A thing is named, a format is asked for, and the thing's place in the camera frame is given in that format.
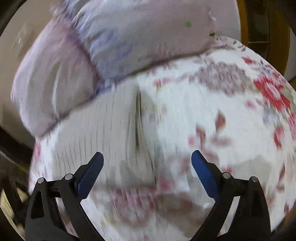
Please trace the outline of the white floral bed sheet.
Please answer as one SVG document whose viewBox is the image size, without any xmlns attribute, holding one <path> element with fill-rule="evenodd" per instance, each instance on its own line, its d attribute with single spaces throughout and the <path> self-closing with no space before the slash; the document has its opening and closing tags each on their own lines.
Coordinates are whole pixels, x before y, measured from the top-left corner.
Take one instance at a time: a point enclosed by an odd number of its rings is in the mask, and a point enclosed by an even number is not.
<svg viewBox="0 0 296 241">
<path fill-rule="evenodd" d="M 94 185 L 81 204 L 105 240 L 189 240 L 214 204 L 191 165 L 195 150 L 235 178 L 259 179 L 272 229 L 292 209 L 295 90 L 254 51 L 231 38 L 221 41 L 220 49 L 120 84 L 138 83 L 152 101 L 144 103 L 142 120 L 146 131 L 155 131 L 149 142 L 157 178 L 153 187 Z M 38 178 L 52 180 L 60 123 L 36 141 L 30 191 Z"/>
</svg>

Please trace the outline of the white striped folded cloth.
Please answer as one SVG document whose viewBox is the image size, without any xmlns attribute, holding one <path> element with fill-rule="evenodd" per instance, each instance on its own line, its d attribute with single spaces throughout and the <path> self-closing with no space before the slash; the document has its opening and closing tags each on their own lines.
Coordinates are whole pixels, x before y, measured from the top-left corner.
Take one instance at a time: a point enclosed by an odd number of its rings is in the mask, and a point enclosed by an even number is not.
<svg viewBox="0 0 296 241">
<path fill-rule="evenodd" d="M 149 142 L 155 131 L 144 129 L 145 102 L 152 101 L 138 83 L 128 81 L 71 112 L 57 130 L 51 179 L 74 173 L 100 152 L 104 163 L 97 188 L 155 186 L 156 163 Z"/>
</svg>

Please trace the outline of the lavender lower pillow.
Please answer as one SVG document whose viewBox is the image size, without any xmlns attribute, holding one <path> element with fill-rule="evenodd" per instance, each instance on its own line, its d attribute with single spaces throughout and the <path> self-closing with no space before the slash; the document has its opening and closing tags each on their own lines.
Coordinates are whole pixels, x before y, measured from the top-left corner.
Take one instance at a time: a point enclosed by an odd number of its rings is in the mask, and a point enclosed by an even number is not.
<svg viewBox="0 0 296 241">
<path fill-rule="evenodd" d="M 11 101 L 23 126 L 41 137 L 95 95 L 99 78 L 66 20 L 52 19 L 23 57 Z"/>
</svg>

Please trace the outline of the lavender pillow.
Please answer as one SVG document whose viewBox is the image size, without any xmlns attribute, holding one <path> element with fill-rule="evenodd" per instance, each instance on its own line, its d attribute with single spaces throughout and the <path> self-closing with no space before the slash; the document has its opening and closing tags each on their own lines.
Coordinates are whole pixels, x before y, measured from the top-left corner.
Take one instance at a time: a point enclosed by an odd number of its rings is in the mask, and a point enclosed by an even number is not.
<svg viewBox="0 0 296 241">
<path fill-rule="evenodd" d="M 208 49 L 217 26 L 204 1 L 60 1 L 53 13 L 73 28 L 99 77 L 110 81 Z"/>
<path fill-rule="evenodd" d="M 11 101 L 23 126 L 41 137 L 95 95 L 99 78 L 66 20 L 52 19 L 23 57 Z"/>
</svg>

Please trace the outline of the beige bed headboard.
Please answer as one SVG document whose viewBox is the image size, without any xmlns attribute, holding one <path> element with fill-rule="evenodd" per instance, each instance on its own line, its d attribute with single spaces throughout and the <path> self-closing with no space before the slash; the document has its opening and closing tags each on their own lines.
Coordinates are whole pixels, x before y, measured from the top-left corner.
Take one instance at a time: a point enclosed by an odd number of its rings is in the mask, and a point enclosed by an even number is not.
<svg viewBox="0 0 296 241">
<path fill-rule="evenodd" d="M 29 148 L 34 146 L 35 139 L 23 127 L 18 109 L 11 102 L 11 87 L 23 56 L 51 20 L 50 8 L 58 3 L 59 1 L 26 1 L 1 34 L 1 127 Z M 29 36 L 20 48 L 15 42 L 23 26 L 27 27 Z"/>
</svg>

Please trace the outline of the wooden bedside furniture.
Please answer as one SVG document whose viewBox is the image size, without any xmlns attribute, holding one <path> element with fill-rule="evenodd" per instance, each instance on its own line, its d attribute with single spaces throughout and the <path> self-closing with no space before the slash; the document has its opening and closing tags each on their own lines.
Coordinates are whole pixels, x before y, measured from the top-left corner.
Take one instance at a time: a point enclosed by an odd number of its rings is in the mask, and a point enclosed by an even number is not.
<svg viewBox="0 0 296 241">
<path fill-rule="evenodd" d="M 295 87 L 295 1 L 236 1 L 241 41 Z"/>
</svg>

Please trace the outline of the lavender upper pillow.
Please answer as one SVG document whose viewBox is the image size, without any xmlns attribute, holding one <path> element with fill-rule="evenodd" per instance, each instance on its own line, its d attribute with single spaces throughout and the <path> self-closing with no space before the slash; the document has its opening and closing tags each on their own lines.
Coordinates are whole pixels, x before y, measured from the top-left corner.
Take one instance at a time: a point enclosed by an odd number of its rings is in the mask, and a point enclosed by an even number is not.
<svg viewBox="0 0 296 241">
<path fill-rule="evenodd" d="M 99 77 L 110 81 L 208 49 L 217 26 L 204 1 L 60 1 L 53 13 L 73 28 Z"/>
</svg>

